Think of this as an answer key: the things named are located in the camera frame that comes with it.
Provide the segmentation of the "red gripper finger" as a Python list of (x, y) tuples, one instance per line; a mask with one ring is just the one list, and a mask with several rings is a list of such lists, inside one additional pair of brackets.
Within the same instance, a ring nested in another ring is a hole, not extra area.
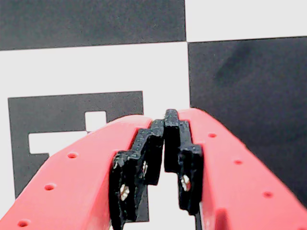
[(3, 230), (115, 230), (148, 221), (147, 187), (157, 185), (164, 121), (116, 119), (57, 152), (0, 221)]
[(168, 109), (164, 123), (165, 171), (177, 175), (179, 207), (204, 230), (306, 229), (306, 208), (218, 120)]

